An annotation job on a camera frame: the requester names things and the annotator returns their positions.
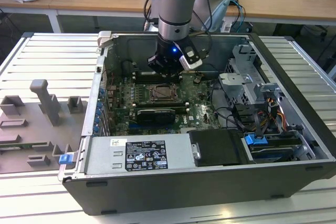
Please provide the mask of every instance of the table leg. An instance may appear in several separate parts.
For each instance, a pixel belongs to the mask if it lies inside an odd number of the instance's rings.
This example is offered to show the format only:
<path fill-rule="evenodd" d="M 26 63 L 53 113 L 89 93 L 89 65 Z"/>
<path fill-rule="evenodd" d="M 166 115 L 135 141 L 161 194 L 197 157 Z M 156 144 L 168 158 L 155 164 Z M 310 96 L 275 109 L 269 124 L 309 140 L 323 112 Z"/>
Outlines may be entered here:
<path fill-rule="evenodd" d="M 59 17 L 57 15 L 57 12 L 55 10 L 49 10 L 47 13 L 48 17 L 49 17 L 49 21 L 51 24 L 51 27 L 53 28 L 53 32 L 54 33 L 63 33 L 63 28 L 62 25 L 59 21 Z"/>
<path fill-rule="evenodd" d="M 98 22 L 97 16 L 93 16 L 93 23 L 94 23 L 95 29 L 99 29 L 99 22 Z"/>
<path fill-rule="evenodd" d="M 272 36 L 278 36 L 281 28 L 282 28 L 282 24 L 277 23 Z"/>

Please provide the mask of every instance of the barcode sticker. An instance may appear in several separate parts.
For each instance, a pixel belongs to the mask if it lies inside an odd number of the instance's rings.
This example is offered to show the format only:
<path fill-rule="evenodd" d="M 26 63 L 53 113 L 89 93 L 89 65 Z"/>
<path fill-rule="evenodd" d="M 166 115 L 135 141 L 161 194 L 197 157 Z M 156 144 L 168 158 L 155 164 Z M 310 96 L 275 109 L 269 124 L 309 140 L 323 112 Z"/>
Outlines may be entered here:
<path fill-rule="evenodd" d="M 110 146 L 126 146 L 127 138 L 112 138 Z"/>

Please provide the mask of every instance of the desk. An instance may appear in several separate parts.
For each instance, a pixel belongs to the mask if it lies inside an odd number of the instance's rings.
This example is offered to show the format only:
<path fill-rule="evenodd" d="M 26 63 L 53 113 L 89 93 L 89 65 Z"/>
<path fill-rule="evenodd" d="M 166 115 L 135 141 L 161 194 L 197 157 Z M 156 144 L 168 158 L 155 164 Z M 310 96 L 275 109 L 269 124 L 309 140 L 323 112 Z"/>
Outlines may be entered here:
<path fill-rule="evenodd" d="M 37 0 L 23 4 L 0 0 L 6 13 L 45 14 L 55 33 L 62 32 L 58 15 L 143 17 L 145 0 Z"/>
<path fill-rule="evenodd" d="M 247 22 L 267 22 L 302 25 L 336 25 L 336 0 L 239 0 L 246 9 Z M 7 13 L 48 15 L 53 31 L 62 27 L 58 15 L 143 17 L 145 0 L 38 0 L 20 4 L 0 0 L 0 8 Z M 230 6 L 226 23 L 237 16 L 237 8 Z"/>
<path fill-rule="evenodd" d="M 336 0 L 239 0 L 247 22 L 336 25 Z M 232 15 L 229 9 L 227 16 Z"/>

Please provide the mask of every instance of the motherboard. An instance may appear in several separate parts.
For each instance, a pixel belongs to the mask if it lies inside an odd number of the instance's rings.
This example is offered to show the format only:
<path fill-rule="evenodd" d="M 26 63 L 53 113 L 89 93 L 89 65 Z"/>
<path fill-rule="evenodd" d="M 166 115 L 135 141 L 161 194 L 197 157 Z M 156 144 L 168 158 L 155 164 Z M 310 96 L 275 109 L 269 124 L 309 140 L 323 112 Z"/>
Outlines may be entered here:
<path fill-rule="evenodd" d="M 183 73 L 176 81 L 112 78 L 108 85 L 111 135 L 152 135 L 218 129 L 209 101 L 212 81 Z"/>

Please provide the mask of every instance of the aluminum extrusion table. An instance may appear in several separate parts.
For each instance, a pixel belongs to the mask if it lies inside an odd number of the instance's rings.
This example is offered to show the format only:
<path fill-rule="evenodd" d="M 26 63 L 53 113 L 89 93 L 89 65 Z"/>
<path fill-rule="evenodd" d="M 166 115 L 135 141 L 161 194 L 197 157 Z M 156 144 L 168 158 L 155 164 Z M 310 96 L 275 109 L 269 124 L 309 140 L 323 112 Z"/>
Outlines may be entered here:
<path fill-rule="evenodd" d="M 335 83 L 295 42 L 283 37 L 260 38 L 335 134 Z M 73 93 L 88 99 L 90 78 L 99 55 L 96 39 L 97 34 L 34 34 L 22 38 L 0 68 L 0 98 L 20 92 L 25 102 L 35 102 L 34 94 L 24 88 L 26 82 L 47 78 L 59 100 Z M 67 193 L 57 173 L 0 175 L 1 223 L 336 222 L 336 177 L 313 182 L 285 199 L 92 217 Z"/>

